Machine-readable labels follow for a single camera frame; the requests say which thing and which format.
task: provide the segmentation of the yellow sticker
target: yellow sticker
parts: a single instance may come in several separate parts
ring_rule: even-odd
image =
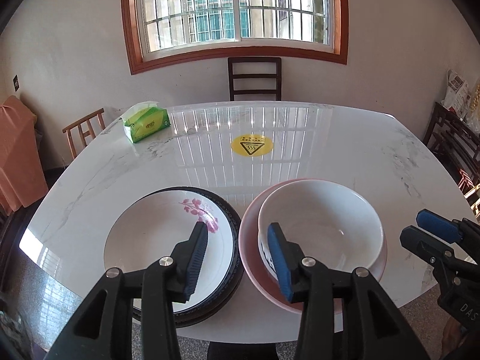
[[[256,157],[270,153],[273,142],[270,138],[258,134],[240,135],[232,141],[232,150],[245,157]]]

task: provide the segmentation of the white window frame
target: white window frame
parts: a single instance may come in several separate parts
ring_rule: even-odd
[[[321,44],[315,42],[306,42],[301,40],[280,39],[280,38],[242,38],[240,26],[240,3],[239,0],[232,0],[233,3],[233,18],[234,18],[234,32],[233,39],[218,39],[208,40],[207,42],[187,43],[178,46],[160,49],[153,52],[148,52],[147,46],[147,28],[144,22],[145,12],[143,0],[135,0],[137,25],[140,35],[140,44],[142,48],[142,55],[144,61],[152,61],[161,59],[167,56],[173,56],[192,51],[211,50],[225,47],[251,47],[251,46],[277,46],[277,47],[291,47],[305,50],[323,51],[327,53],[334,53],[334,33],[335,33],[335,12],[333,0],[323,0],[328,6],[328,44]],[[185,31],[184,36],[190,36],[190,31]]]

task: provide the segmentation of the pink flower design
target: pink flower design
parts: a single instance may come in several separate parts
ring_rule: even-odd
[[[183,209],[186,212],[189,212],[192,215],[198,215],[198,221],[204,222],[207,225],[207,229],[210,233],[215,233],[218,230],[218,219],[213,218],[208,211],[210,207],[204,205],[202,207],[202,201],[199,199],[192,199],[191,202],[189,199],[184,199],[183,202],[179,202],[183,205]]]

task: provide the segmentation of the cloth-covered object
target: cloth-covered object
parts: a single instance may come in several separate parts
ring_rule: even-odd
[[[49,191],[35,142],[35,120],[15,96],[0,105],[0,204],[8,215]]]

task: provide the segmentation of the white plate with pink flowers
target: white plate with pink flowers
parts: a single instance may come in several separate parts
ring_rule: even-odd
[[[169,256],[189,238],[197,221],[208,228],[208,244],[195,292],[174,312],[186,311],[207,299],[222,283],[234,254],[232,229],[225,213],[210,199],[189,190],[164,190],[132,204],[113,225],[104,251],[105,269],[124,272],[147,268]],[[134,302],[141,308],[140,301]]]

